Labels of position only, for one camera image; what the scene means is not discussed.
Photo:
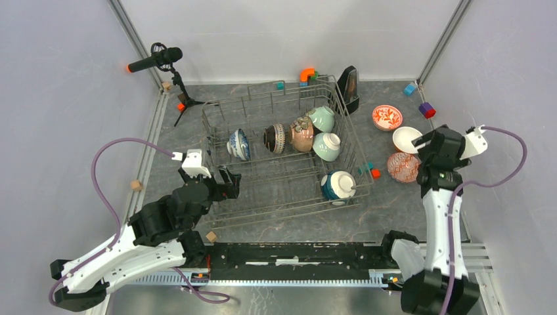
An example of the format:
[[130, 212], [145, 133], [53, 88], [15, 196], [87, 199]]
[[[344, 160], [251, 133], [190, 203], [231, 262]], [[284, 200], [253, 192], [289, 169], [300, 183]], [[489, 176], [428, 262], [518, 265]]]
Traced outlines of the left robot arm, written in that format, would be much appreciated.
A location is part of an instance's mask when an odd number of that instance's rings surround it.
[[53, 261], [51, 276], [56, 284], [49, 293], [50, 303], [81, 312], [152, 271], [202, 266], [208, 254], [195, 230], [197, 223], [214, 203], [236, 199], [240, 193], [241, 174], [225, 166], [218, 170], [222, 183], [180, 170], [182, 186], [144, 205], [106, 242], [78, 259]]

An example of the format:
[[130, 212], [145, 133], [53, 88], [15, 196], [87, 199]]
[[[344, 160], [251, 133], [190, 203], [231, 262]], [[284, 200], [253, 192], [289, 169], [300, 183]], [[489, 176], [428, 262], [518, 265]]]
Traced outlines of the white blue rimmed bowl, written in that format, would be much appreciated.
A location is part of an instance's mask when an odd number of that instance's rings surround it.
[[242, 129], [234, 131], [227, 142], [227, 151], [230, 155], [241, 161], [250, 161], [250, 145], [248, 137]]

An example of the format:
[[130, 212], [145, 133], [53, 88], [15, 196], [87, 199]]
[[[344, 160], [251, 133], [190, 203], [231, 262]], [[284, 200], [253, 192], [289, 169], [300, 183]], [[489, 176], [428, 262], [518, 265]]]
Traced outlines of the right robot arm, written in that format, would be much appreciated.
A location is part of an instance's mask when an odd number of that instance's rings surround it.
[[460, 205], [463, 179], [458, 170], [487, 149], [483, 128], [462, 135], [442, 125], [412, 140], [421, 164], [416, 181], [426, 211], [426, 253], [398, 238], [379, 250], [381, 263], [399, 267], [405, 280], [401, 309], [407, 314], [467, 314], [480, 296], [462, 257]]

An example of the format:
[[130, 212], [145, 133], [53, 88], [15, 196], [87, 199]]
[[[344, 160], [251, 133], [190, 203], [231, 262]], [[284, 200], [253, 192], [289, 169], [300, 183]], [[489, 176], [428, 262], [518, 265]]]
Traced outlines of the blue white patterned bowl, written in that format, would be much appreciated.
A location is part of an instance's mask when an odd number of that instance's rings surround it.
[[387, 160], [387, 169], [390, 176], [401, 183], [416, 181], [420, 161], [412, 154], [397, 152]]

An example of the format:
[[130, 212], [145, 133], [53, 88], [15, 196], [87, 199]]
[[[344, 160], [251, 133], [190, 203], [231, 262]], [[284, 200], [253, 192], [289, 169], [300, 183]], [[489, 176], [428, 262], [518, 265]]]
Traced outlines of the grey wire dish rack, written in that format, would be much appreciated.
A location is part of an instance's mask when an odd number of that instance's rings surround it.
[[250, 85], [246, 94], [202, 107], [207, 161], [241, 176], [236, 199], [215, 205], [214, 230], [354, 207], [372, 177], [336, 80], [307, 86]]

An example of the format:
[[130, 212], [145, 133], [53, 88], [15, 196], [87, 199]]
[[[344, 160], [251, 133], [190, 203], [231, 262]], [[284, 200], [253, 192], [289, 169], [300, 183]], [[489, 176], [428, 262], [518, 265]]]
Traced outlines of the dark brown banded bowl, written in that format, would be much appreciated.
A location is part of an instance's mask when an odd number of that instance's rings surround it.
[[280, 123], [273, 124], [266, 128], [263, 134], [265, 147], [274, 154], [282, 154], [286, 145], [286, 130]]

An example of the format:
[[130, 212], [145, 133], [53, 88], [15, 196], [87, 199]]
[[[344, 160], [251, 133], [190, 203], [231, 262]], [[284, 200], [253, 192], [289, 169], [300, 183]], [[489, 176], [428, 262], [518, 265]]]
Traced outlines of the white bowl orange pattern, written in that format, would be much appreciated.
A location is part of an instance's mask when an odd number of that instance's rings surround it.
[[374, 125], [382, 131], [394, 131], [402, 125], [402, 113], [391, 105], [379, 105], [372, 111]]

